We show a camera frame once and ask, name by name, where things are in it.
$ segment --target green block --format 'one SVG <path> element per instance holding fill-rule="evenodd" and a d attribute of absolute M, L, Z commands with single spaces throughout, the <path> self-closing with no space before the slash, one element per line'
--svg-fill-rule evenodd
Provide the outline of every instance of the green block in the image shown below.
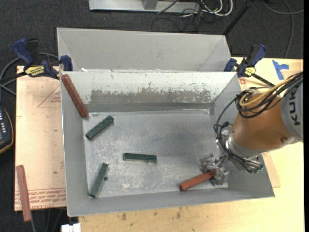
<path fill-rule="evenodd" d="M 123 160 L 124 161 L 143 161 L 143 162 L 156 163 L 157 157 L 154 155 L 124 153 Z"/>
<path fill-rule="evenodd" d="M 104 119 L 102 122 L 98 123 L 94 128 L 92 128 L 89 132 L 87 132 L 86 138 L 92 140 L 100 131 L 102 131 L 107 126 L 112 124 L 113 121 L 114 118 L 112 116 L 108 116 L 106 119 Z"/>
<path fill-rule="evenodd" d="M 98 175 L 96 177 L 96 180 L 95 180 L 95 182 L 94 182 L 94 184 L 91 188 L 91 191 L 89 193 L 90 197 L 95 198 L 97 196 L 98 190 L 100 189 L 100 186 L 101 186 L 102 181 L 104 179 L 104 176 L 106 174 L 107 168 L 108 168 L 108 164 L 102 163 L 100 170 L 98 172 Z"/>

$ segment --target black device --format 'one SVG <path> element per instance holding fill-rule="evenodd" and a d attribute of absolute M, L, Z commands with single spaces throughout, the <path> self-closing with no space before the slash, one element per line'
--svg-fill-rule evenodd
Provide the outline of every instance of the black device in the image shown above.
<path fill-rule="evenodd" d="M 13 145 L 13 126 L 11 119 L 0 103 L 0 154 Z"/>

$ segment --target blue clamp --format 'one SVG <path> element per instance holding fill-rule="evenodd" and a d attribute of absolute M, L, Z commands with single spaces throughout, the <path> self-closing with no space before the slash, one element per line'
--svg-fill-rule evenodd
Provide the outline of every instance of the blue clamp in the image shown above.
<path fill-rule="evenodd" d="M 254 68 L 255 71 L 255 65 L 260 61 L 267 53 L 266 47 L 262 44 L 255 45 L 253 44 L 251 46 L 249 55 L 247 57 L 244 57 L 242 59 L 241 64 L 237 64 L 236 60 L 231 58 L 229 62 L 226 64 L 224 71 L 230 72 L 233 70 L 235 66 L 237 66 L 237 77 L 249 77 L 250 74 L 247 74 L 246 71 L 247 68 Z"/>
<path fill-rule="evenodd" d="M 63 55 L 60 57 L 60 62 L 63 64 L 65 71 L 73 71 L 73 65 L 70 57 L 68 55 Z"/>
<path fill-rule="evenodd" d="M 29 41 L 29 49 L 27 49 L 26 40 L 24 38 L 19 39 L 13 45 L 13 50 L 19 58 L 26 62 L 24 66 L 24 73 L 30 77 L 51 77 L 58 79 L 59 72 L 56 71 L 52 64 L 43 60 L 42 62 L 38 58 L 37 54 L 38 40 L 32 39 Z M 72 71 L 72 62 L 69 56 L 64 55 L 60 58 L 60 63 L 64 65 L 66 71 Z"/>

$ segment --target red wooden stick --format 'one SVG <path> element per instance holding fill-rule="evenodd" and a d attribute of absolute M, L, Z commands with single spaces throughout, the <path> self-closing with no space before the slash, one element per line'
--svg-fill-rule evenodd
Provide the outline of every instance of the red wooden stick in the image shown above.
<path fill-rule="evenodd" d="M 201 174 L 201 175 L 198 175 L 188 181 L 185 181 L 183 183 L 181 183 L 179 185 L 179 189 L 180 191 L 186 191 L 188 190 L 189 188 L 192 188 L 192 187 L 195 187 L 196 185 L 206 181 L 206 180 L 210 180 L 211 178 L 214 178 L 216 175 L 216 170 L 212 170 L 212 171 L 209 171 L 209 172 L 206 172 L 204 174 Z"/>
<path fill-rule="evenodd" d="M 65 74 L 61 77 L 61 80 L 63 82 L 64 87 L 66 87 L 69 95 L 72 98 L 73 103 L 75 104 L 79 114 L 81 115 L 82 118 L 86 118 L 89 116 L 88 110 L 83 103 L 81 97 L 79 96 L 73 82 L 71 81 L 70 77 L 68 74 Z"/>
<path fill-rule="evenodd" d="M 30 210 L 30 202 L 29 202 L 28 188 L 27 188 L 24 166 L 23 165 L 16 166 L 16 172 L 17 172 L 21 208 L 23 210 L 24 222 L 30 222 L 31 221 L 31 210 Z"/>

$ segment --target black carpet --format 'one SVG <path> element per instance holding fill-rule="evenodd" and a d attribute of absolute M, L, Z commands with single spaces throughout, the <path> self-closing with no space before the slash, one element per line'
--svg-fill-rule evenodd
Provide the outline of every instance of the black carpet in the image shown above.
<path fill-rule="evenodd" d="M 12 46 L 20 38 L 38 38 L 41 52 L 57 54 L 57 27 L 223 34 L 246 2 L 233 0 L 234 10 L 229 16 L 206 15 L 197 23 L 174 14 L 90 12 L 88 1 L 0 0 L 0 71 L 17 57 Z M 293 17 L 278 14 L 266 8 L 263 2 L 284 13 L 304 8 L 304 0 L 256 0 L 227 36 L 231 54 L 244 56 L 252 44 L 260 43 L 267 48 L 267 58 L 303 58 L 304 13 L 293 14 Z M 14 68 L 11 68 L 6 76 L 13 74 Z M 15 91 L 15 83 L 8 88 Z M 15 96 L 2 90 L 1 102 L 15 123 Z M 31 231 L 31 225 L 23 222 L 22 214 L 13 210 L 13 184 L 14 147 L 0 155 L 0 232 Z M 59 211 L 51 211 L 49 231 Z M 60 214 L 59 224 L 68 223 L 65 214 L 63 211 Z M 38 232 L 46 231 L 48 215 L 48 210 L 33 213 Z"/>

